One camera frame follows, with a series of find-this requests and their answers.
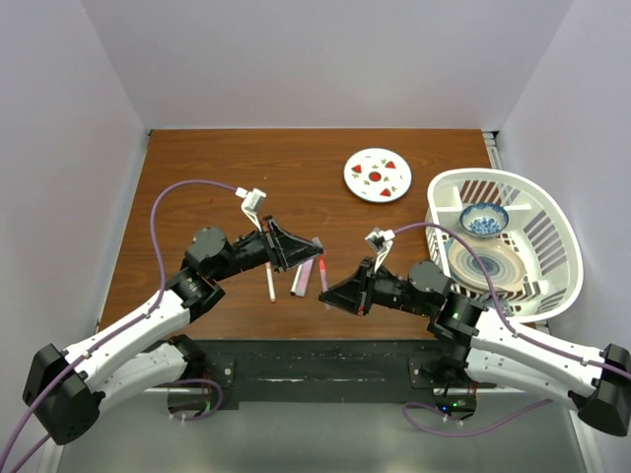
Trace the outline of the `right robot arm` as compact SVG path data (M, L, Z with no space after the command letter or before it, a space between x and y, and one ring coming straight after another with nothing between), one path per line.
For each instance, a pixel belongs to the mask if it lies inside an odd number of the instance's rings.
M435 369L449 386L513 387L563 405L602 433L624 437L629 432L627 349L584 346L504 319L495 308L453 291L451 279L429 260L401 278L366 258L352 276L318 298L355 315L379 305L427 317L428 331L449 346Z

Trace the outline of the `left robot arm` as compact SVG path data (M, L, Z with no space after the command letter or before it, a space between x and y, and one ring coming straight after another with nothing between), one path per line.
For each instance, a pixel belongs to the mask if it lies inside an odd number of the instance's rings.
M265 264L285 271L322 253L319 244L286 232L272 217L235 242L216 227L204 228L194 235L180 270L144 305L76 348L41 348L23 398L52 439L66 444L99 416L97 377L209 311L225 294L220 281Z

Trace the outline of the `white pen black tip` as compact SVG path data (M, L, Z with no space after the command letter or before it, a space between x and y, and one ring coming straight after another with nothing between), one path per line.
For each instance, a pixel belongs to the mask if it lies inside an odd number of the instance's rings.
M290 288L290 295L291 296L295 296L296 293L297 293L297 289L298 289L299 282L300 282L300 279L301 279L303 266L304 266L304 264L300 264L297 267L297 269L296 269L296 273L295 273L295 276L294 276L294 279L293 279L293 282L292 282L292 286Z

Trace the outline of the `pink highlighter pen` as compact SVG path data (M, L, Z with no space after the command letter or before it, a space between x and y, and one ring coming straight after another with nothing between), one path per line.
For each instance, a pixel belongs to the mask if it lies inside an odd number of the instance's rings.
M296 284L296 290L295 290L296 296L304 297L306 295L309 281L311 278L313 265L314 265L314 261L310 259L300 266L300 270L298 272L299 278L298 278L298 282Z

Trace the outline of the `pink pen red tip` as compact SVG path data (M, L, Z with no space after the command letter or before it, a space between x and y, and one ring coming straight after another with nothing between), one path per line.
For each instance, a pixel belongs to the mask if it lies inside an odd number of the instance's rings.
M327 271L326 271L326 265L325 265L325 261L323 257L320 257L318 260L318 271L319 271L319 278L320 278L320 283L321 283L321 290L323 292L326 292L328 290L328 279L327 279Z

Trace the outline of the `white pen peach tip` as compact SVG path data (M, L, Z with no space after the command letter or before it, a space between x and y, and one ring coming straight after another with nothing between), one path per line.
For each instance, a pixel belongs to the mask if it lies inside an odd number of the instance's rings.
M266 281L267 281L269 300L271 303L275 303L276 292L275 292L275 285L274 285L274 280L273 280L273 270L272 270L270 262L265 263L265 272L266 272Z

